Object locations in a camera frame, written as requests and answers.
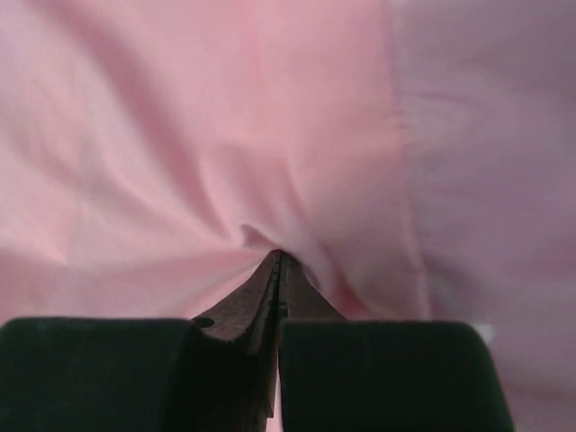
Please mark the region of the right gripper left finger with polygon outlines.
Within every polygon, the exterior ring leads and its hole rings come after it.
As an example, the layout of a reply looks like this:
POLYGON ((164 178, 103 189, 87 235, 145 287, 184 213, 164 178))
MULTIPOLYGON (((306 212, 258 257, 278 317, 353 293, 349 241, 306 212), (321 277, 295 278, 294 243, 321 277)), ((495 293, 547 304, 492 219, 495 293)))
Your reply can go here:
POLYGON ((192 319, 20 317, 1 328, 4 431, 263 431, 280 255, 192 319))

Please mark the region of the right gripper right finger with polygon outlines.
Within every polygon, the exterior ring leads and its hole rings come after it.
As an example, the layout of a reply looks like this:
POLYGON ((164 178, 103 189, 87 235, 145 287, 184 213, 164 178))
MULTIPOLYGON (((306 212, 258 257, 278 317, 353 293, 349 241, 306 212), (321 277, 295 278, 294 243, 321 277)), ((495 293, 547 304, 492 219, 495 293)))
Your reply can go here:
POLYGON ((282 254, 279 374, 286 431, 510 431, 479 332, 453 321, 351 320, 282 254))

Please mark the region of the pink pillowcase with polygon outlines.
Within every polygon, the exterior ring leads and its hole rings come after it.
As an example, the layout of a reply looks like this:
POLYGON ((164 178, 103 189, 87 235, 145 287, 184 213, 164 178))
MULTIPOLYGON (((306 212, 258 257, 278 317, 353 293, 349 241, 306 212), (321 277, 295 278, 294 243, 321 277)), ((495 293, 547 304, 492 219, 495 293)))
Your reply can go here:
POLYGON ((274 248, 574 430, 574 2, 2 2, 2 320, 192 317, 274 248))

